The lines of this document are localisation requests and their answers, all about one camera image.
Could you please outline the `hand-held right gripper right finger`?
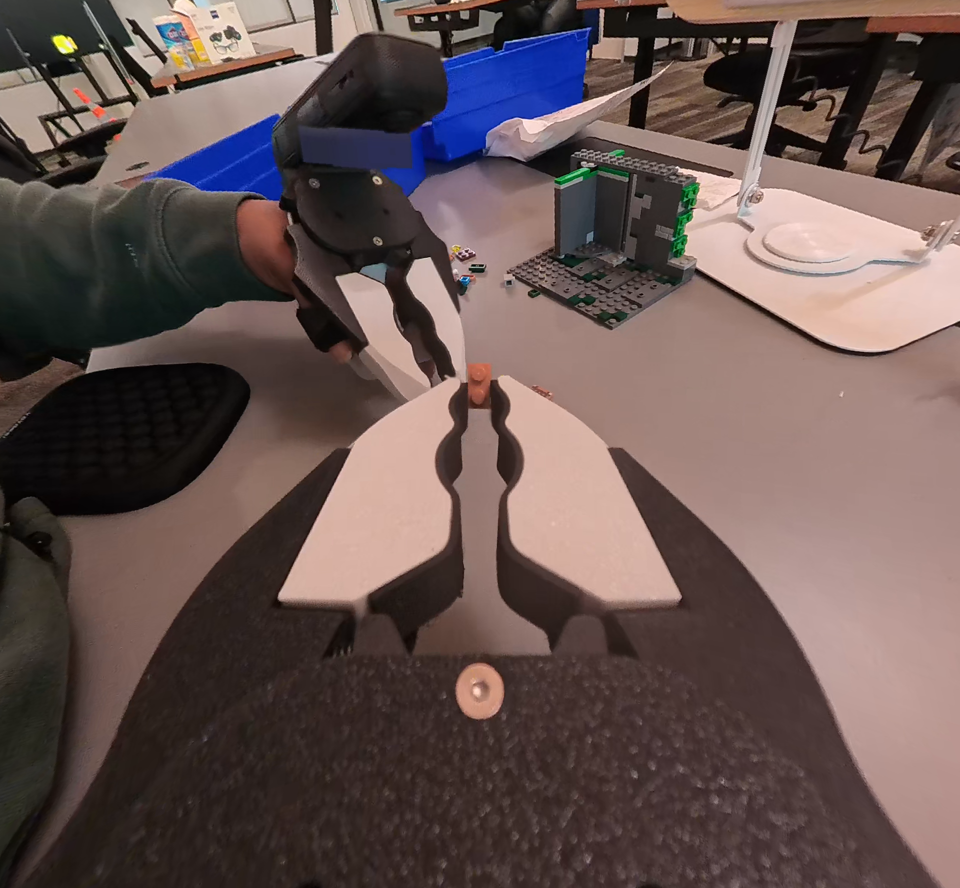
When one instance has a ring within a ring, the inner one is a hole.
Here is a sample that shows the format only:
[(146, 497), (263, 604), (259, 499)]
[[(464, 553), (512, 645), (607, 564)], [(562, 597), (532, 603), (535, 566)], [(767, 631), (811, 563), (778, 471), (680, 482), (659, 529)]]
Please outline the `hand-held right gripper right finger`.
[(490, 388), (499, 594), (554, 648), (571, 618), (674, 609), (682, 594), (606, 442), (514, 378)]

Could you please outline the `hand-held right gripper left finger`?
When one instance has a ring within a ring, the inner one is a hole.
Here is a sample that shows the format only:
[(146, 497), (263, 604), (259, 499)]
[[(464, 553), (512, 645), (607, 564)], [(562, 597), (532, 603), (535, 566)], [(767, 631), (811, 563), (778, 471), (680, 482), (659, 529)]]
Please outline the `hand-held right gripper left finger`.
[(466, 386), (451, 378), (356, 440), (278, 592), (281, 605), (386, 616), (410, 639), (460, 597), (453, 483), (468, 414)]

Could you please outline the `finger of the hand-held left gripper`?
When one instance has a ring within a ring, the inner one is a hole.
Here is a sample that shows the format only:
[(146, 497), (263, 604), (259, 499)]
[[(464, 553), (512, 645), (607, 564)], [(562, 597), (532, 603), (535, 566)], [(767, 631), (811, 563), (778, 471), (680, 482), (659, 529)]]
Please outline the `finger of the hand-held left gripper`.
[(433, 385), (432, 358), (420, 329), (402, 324), (385, 282), (361, 273), (335, 281), (366, 338), (358, 354), (364, 371), (402, 402), (427, 392)]
[(414, 301), (414, 322), (441, 379), (466, 382), (466, 350), (450, 267), (438, 268), (432, 258), (415, 258), (405, 275)]

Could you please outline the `grey desk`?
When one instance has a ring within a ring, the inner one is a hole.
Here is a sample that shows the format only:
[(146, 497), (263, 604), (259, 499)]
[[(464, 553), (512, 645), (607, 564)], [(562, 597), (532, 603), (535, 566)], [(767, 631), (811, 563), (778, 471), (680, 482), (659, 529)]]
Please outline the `grey desk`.
[[(793, 630), (875, 796), (958, 886), (958, 329), (878, 356), (822, 347), (701, 274), (604, 330), (503, 274), (549, 242), (553, 186), (504, 159), (433, 170), (413, 202), (486, 276), (468, 360), (552, 392), (750, 570)], [(210, 468), (159, 505), (73, 519), (72, 694), (57, 788), (14, 878), (75, 810), (151, 655), (219, 558), (394, 407), (306, 339), (294, 306), (221, 306), (90, 369), (213, 362), (250, 386)]]

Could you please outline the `wooden office desk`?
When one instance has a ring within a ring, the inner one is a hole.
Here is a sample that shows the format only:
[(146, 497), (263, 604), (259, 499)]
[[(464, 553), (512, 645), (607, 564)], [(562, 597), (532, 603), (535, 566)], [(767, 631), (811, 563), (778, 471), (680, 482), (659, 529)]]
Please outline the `wooden office desk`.
[(652, 76), (655, 42), (658, 36), (658, 12), (667, 0), (578, 0), (580, 10), (597, 10), (603, 15), (602, 34), (607, 37), (637, 38), (633, 81)]

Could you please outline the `person's left hand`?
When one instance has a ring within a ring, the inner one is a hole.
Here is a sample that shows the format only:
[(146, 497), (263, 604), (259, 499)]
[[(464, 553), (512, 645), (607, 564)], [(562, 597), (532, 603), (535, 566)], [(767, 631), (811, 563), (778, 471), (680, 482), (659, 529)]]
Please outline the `person's left hand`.
[(288, 226), (289, 216), (277, 203), (245, 199), (237, 208), (239, 250), (247, 269), (271, 289), (296, 297), (296, 258), (287, 238)]

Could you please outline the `scattered small toy bricks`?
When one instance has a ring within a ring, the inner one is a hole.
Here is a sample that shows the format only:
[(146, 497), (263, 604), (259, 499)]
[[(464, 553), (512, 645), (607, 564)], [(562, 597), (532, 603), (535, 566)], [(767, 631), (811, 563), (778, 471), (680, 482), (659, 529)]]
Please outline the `scattered small toy bricks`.
[(452, 245), (448, 256), (457, 292), (463, 297), (475, 282), (486, 276), (488, 266), (477, 256), (474, 249), (460, 244)]

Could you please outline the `grey toy rock structure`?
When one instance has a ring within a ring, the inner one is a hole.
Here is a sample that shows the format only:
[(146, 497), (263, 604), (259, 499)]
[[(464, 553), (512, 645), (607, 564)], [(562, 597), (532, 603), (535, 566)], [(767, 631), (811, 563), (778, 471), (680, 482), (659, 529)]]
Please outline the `grey toy rock structure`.
[(699, 193), (697, 178), (676, 165), (577, 150), (570, 171), (554, 180), (553, 254), (620, 259), (678, 280)]

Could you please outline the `wooden side table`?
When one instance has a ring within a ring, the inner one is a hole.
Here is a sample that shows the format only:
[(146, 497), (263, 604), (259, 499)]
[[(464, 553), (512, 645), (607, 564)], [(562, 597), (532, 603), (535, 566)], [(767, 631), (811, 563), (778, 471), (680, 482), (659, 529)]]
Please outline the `wooden side table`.
[(213, 84), (271, 66), (302, 61), (306, 57), (296, 52), (291, 46), (254, 42), (253, 48), (252, 56), (226, 59), (217, 64), (201, 65), (192, 70), (178, 69), (174, 62), (168, 62), (156, 74), (148, 77), (149, 85), (156, 90), (170, 91), (196, 88), (202, 84)]

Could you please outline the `white printed paper bag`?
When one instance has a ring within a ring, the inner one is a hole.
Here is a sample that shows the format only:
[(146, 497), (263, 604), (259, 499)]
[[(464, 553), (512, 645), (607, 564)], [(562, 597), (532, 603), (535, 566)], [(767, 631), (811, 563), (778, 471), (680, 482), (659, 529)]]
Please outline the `white printed paper bag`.
[(629, 88), (585, 100), (551, 114), (531, 118), (510, 118), (486, 133), (484, 155), (491, 158), (530, 162), (569, 140), (595, 120), (633, 99), (673, 65), (674, 63), (670, 62), (661, 70)]

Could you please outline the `white glasses box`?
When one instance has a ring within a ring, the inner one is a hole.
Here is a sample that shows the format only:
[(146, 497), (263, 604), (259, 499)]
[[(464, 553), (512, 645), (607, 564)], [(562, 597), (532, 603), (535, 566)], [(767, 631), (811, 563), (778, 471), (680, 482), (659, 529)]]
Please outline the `white glasses box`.
[(193, 25), (195, 41), (201, 45), (198, 57), (202, 60), (210, 65), (219, 65), (237, 61), (249, 54), (250, 38), (234, 3), (207, 7), (190, 0), (179, 0), (177, 4), (177, 10), (189, 18)]

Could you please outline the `wooden office table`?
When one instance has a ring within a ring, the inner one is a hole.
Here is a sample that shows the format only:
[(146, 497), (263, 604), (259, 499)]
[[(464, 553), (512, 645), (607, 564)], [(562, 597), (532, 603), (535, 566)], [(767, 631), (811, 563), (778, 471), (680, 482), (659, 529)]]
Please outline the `wooden office table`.
[(437, 33), (440, 38), (440, 54), (448, 59), (453, 56), (453, 34), (478, 27), (481, 12), (501, 13), (507, 7), (521, 6), (531, 1), (533, 0), (465, 0), (444, 4), (428, 1), (395, 9), (393, 14), (404, 18), (414, 34)]

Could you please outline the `blue white wipes pack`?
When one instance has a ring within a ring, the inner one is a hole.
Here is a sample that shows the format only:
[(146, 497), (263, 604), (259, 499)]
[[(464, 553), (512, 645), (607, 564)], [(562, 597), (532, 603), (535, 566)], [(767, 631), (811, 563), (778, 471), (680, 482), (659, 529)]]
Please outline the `blue white wipes pack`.
[(152, 22), (162, 39), (165, 51), (178, 71), (193, 70), (193, 44), (189, 38), (183, 20), (175, 14), (155, 16)]

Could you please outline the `black mesh wrist rest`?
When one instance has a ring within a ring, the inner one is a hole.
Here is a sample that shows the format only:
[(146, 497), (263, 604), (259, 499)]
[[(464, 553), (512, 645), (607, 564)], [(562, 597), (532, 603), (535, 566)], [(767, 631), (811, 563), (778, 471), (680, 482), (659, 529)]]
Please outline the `black mesh wrist rest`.
[(216, 458), (250, 394), (234, 369), (208, 363), (73, 378), (2, 436), (6, 502), (36, 498), (57, 516), (82, 517), (171, 498)]

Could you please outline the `small printed paper sheet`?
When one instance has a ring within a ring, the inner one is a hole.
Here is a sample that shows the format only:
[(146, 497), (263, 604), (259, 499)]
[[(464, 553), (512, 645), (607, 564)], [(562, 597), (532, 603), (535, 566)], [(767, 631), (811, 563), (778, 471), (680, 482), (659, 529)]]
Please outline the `small printed paper sheet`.
[(738, 211), (740, 179), (709, 172), (696, 173), (693, 178), (694, 182), (683, 188), (683, 197), (696, 210), (717, 210), (726, 206), (733, 212)]

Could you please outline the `person's green hoodie torso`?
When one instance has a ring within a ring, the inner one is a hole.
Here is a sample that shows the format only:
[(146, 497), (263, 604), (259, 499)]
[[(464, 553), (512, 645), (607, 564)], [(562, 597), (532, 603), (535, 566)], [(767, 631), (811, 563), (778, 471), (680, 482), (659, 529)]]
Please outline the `person's green hoodie torso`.
[(36, 498), (1, 498), (1, 884), (42, 813), (67, 698), (71, 545)]

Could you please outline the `black office chair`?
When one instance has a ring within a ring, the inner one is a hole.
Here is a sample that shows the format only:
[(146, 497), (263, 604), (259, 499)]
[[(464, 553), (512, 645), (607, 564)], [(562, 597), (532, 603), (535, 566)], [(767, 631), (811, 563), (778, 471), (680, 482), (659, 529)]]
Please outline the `black office chair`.
[[(784, 69), (776, 107), (794, 106), (814, 111), (812, 96), (818, 90), (847, 88), (858, 66), (859, 51), (844, 46), (801, 46), (791, 51)], [(725, 93), (730, 100), (748, 102), (750, 114), (742, 129), (712, 138), (711, 143), (747, 150), (750, 146), (759, 104), (770, 65), (770, 47), (749, 46), (728, 54), (705, 69), (702, 81), (710, 89)], [(826, 144), (772, 121), (765, 153), (781, 156), (787, 147), (821, 153)]]

